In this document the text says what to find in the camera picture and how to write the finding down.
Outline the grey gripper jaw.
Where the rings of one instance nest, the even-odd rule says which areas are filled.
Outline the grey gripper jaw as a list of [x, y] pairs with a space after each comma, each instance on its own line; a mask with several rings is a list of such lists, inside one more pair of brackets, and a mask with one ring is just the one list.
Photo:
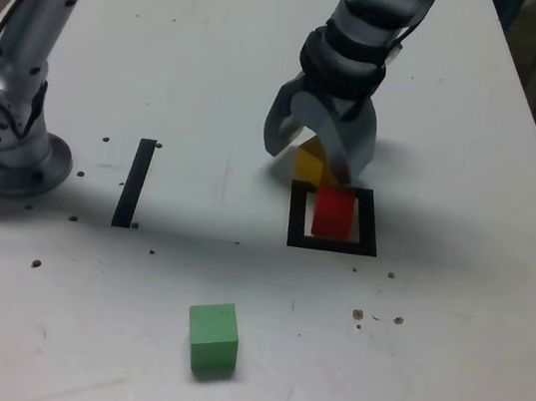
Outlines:
[[304, 80], [293, 79], [285, 83], [270, 106], [263, 134], [265, 149], [273, 157], [286, 149], [303, 129], [290, 109], [292, 97], [303, 89]]
[[290, 109], [319, 139], [332, 177], [354, 183], [374, 155], [377, 118], [370, 99], [354, 102], [301, 91], [293, 95]]

